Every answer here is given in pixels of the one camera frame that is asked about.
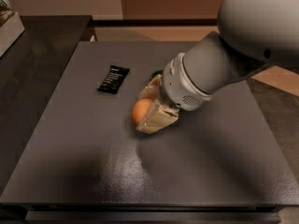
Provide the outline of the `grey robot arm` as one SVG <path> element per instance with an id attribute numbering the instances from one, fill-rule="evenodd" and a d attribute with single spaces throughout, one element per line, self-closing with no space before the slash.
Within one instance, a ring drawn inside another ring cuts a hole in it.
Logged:
<path id="1" fill-rule="evenodd" d="M 225 86 L 276 65 L 299 68 L 299 0 L 223 0 L 211 32 L 181 52 L 140 93 L 151 107 L 138 131 L 152 134 L 193 111 Z"/>

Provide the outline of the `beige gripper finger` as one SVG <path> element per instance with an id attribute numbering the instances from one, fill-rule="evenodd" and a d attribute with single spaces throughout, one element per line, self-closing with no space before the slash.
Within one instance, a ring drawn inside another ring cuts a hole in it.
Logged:
<path id="1" fill-rule="evenodd" d="M 155 76 L 139 94 L 139 99 L 149 98 L 155 100 L 160 97 L 161 75 Z"/>
<path id="2" fill-rule="evenodd" d="M 178 115 L 178 108 L 155 99 L 145 117 L 137 124 L 136 129 L 146 134 L 156 133 L 176 122 Z"/>

